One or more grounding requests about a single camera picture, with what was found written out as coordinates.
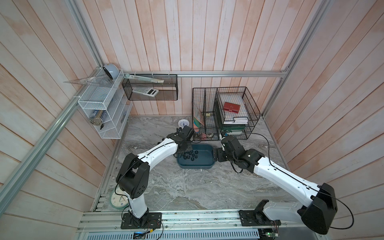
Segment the round white clock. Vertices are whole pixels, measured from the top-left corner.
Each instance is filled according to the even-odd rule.
[[[120,189],[119,186],[117,186],[116,192],[118,194],[124,194],[124,192]],[[111,202],[112,207],[116,209],[125,208],[129,204],[128,198],[126,196],[116,195],[114,190],[112,191],[112,194],[109,200]]]

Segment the black wire basket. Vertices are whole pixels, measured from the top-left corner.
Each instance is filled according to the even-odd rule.
[[[179,88],[177,86],[177,75],[176,74],[137,74],[138,76],[156,78],[164,80],[163,83],[150,83],[141,80],[124,78],[122,86],[128,97],[128,100],[171,100],[176,101]],[[134,88],[154,88],[159,92],[154,97],[149,97],[139,93],[134,93]]]
[[[223,109],[228,101],[240,105],[238,114]],[[221,132],[234,135],[237,139],[248,139],[258,120],[260,110],[246,87],[194,88],[192,90],[192,115],[196,107],[204,118],[204,125],[194,126],[194,141],[219,140]],[[238,118],[247,119],[246,124],[235,124],[239,129],[230,130],[235,125],[228,122]]]

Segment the white drawer organizer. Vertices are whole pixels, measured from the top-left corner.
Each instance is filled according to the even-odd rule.
[[[103,127],[100,129],[100,126],[94,126],[101,138],[120,139],[132,108],[132,103],[126,105],[127,97],[124,96],[124,90],[119,89],[124,76],[122,70],[119,71],[120,74],[112,87],[89,85],[79,99],[79,105],[88,118],[94,110],[107,111]],[[103,74],[103,70],[100,69],[97,76]]]

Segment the wall-mounted wire rack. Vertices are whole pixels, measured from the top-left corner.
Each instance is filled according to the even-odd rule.
[[[127,104],[127,97],[124,90],[119,89],[123,72],[120,74],[111,87],[89,85],[79,98],[79,105],[89,118],[94,110],[105,110],[107,112],[101,126],[94,126],[101,138],[120,139],[124,129],[132,103]],[[98,75],[104,74],[100,69]]]
[[[238,114],[223,110],[224,102],[231,102],[241,106]],[[204,125],[195,129],[194,141],[219,140],[224,124],[233,121],[234,118],[247,118],[241,133],[236,134],[237,139],[248,139],[255,128],[259,118],[260,110],[256,105],[251,93],[246,87],[227,88],[194,88],[192,90],[192,115],[193,109],[197,107],[204,118]]]
[[[176,101],[179,88],[177,86],[176,74],[138,74],[149,78],[164,80],[163,83],[150,83],[141,80],[124,78],[122,86],[128,97],[128,100],[171,100]],[[155,97],[149,97],[132,92],[135,88],[154,88],[159,90]]]

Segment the teal plastic tray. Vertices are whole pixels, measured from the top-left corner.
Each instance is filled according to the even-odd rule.
[[[209,169],[214,164],[213,147],[208,144],[192,144],[193,153],[198,150],[197,158],[184,159],[183,156],[177,158],[177,163],[183,169]]]

